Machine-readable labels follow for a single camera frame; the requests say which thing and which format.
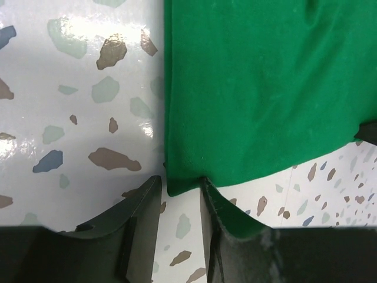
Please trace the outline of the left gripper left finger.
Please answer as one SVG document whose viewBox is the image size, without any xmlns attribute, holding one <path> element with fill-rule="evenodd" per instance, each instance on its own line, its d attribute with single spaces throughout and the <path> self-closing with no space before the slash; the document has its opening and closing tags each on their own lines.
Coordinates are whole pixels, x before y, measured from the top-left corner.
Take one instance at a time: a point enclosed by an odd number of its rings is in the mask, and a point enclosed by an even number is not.
<svg viewBox="0 0 377 283">
<path fill-rule="evenodd" d="M 152 176 L 72 232 L 1 227 L 1 282 L 151 282 L 161 191 Z"/>
</svg>

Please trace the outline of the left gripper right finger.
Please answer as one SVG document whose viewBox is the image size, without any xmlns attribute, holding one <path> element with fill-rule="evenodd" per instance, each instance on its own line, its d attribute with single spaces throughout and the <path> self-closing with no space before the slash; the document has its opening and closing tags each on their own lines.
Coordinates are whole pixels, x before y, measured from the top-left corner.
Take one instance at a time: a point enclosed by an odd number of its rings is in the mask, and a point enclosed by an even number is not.
<svg viewBox="0 0 377 283">
<path fill-rule="evenodd" d="M 208 282 L 375 282 L 376 230 L 271 228 L 200 180 Z"/>
</svg>

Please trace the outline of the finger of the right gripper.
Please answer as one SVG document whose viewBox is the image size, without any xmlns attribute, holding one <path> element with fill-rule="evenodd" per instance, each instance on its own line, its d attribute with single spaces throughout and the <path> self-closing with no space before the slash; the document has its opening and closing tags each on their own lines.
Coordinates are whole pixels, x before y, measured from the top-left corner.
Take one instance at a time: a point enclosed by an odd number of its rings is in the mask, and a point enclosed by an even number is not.
<svg viewBox="0 0 377 283">
<path fill-rule="evenodd" d="M 355 139 L 377 145 L 377 121 L 369 121 L 359 125 Z"/>
</svg>

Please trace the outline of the green t-shirt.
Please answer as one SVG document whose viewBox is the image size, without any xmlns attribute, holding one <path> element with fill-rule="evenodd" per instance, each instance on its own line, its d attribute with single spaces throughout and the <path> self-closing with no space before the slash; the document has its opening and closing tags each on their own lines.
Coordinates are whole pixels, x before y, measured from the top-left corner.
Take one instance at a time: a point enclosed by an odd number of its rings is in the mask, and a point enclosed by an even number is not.
<svg viewBox="0 0 377 283">
<path fill-rule="evenodd" d="M 165 1 L 170 196 L 272 175 L 376 120 L 375 1 Z"/>
</svg>

